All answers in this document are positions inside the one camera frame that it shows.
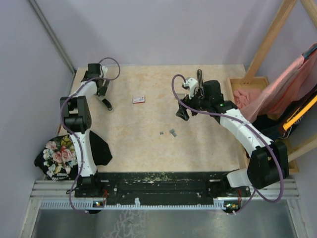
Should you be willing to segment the black silver stapler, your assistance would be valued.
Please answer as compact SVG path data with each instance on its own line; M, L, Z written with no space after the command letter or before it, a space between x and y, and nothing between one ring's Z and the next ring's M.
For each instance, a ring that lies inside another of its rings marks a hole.
M107 100L106 98L101 98L101 102L106 106L106 108L109 112L113 111L113 106L109 100Z
M197 70L197 78L198 78L198 83L199 83L200 95L204 96L203 75L202 75L202 70L201 69Z

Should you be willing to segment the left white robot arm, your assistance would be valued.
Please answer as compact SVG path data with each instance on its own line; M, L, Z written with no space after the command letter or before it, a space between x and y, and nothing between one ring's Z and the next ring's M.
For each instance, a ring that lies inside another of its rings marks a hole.
M73 142L78 163L75 181L94 178L97 166L106 166L112 160L109 145L91 130L92 116L88 101L98 95L104 85L107 68L91 63L78 89L60 99L60 119Z

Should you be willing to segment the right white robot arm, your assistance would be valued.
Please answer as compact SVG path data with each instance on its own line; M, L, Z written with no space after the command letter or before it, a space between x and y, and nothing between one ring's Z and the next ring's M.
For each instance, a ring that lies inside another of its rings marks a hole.
M232 101L225 100L217 80L202 82L188 77L182 87L189 94L180 100L176 115L188 121L188 109L193 116L198 112L209 113L233 134L250 158L246 169L235 170L225 176L221 184L225 195L233 196L241 186L262 189L289 176L286 145L263 135Z

